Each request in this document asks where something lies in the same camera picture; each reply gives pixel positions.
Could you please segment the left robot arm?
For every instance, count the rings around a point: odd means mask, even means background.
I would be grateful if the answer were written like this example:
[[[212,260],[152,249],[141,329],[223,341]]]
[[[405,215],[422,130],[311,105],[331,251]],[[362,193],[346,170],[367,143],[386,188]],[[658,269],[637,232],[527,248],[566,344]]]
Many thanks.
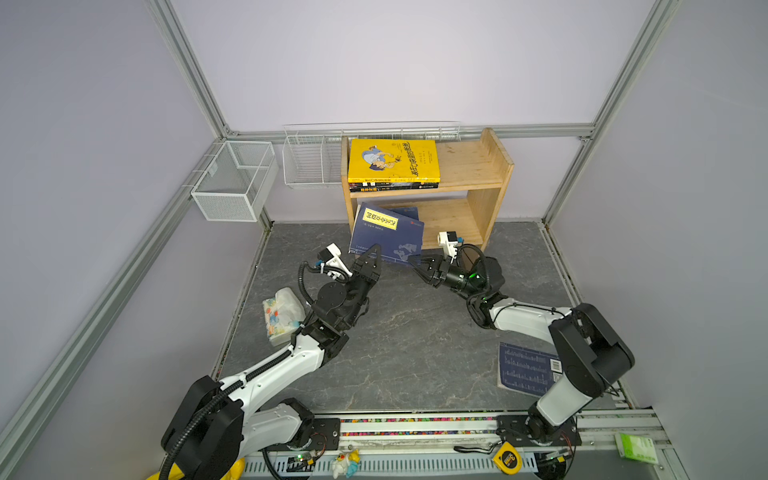
[[[185,479],[221,479],[243,457],[273,445],[309,442],[314,415],[287,399],[265,405],[287,386],[335,358],[368,308],[380,278],[381,247],[357,257],[349,272],[307,295],[309,312],[289,343],[261,362],[222,380],[203,376],[184,396],[161,438],[158,476],[178,468]]]

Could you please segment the yellow folder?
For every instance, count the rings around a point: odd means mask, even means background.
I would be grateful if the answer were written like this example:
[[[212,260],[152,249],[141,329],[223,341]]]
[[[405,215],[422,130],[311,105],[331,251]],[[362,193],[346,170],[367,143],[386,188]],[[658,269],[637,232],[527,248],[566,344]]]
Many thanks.
[[[349,144],[350,183],[440,183],[434,140],[353,139]]]

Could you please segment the navy book yellow label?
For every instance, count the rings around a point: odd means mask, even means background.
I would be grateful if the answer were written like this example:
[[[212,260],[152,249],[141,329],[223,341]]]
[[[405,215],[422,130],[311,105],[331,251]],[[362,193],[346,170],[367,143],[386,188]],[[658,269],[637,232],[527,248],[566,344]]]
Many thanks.
[[[387,208],[363,202],[357,208],[348,252],[362,255],[372,245],[381,245],[384,261],[408,265],[411,255],[420,255],[424,223],[398,215]]]

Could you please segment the navy notebook white lines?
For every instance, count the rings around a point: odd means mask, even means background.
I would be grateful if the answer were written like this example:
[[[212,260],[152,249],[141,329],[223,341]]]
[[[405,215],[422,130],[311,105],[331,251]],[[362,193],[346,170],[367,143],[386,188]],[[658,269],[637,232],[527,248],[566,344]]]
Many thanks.
[[[508,343],[499,345],[499,388],[541,397],[562,376],[562,363],[556,355]]]

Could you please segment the blue book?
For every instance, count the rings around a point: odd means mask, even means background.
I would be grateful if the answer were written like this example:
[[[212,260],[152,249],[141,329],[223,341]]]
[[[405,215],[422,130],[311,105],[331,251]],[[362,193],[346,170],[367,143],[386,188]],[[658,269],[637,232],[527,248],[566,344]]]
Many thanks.
[[[388,207],[388,210],[398,215],[419,221],[419,213],[417,207]]]

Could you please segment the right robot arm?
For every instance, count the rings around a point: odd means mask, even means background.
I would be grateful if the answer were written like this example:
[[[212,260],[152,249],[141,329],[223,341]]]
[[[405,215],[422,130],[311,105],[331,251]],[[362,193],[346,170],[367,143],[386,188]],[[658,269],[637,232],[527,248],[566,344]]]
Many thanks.
[[[505,283],[498,260],[473,244],[456,256],[413,255],[408,259],[419,277],[437,288],[446,286],[464,299],[470,318],[483,329],[511,331],[554,346],[561,372],[514,429],[538,445],[550,444],[576,429],[575,416],[636,363],[634,354],[592,304],[544,307],[501,292]]]

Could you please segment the black wolf cover book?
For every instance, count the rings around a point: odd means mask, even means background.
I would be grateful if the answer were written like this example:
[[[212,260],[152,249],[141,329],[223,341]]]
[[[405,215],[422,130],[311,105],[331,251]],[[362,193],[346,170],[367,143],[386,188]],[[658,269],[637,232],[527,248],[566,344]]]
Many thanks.
[[[436,189],[435,182],[359,182],[348,185],[351,192],[380,192],[400,190]]]

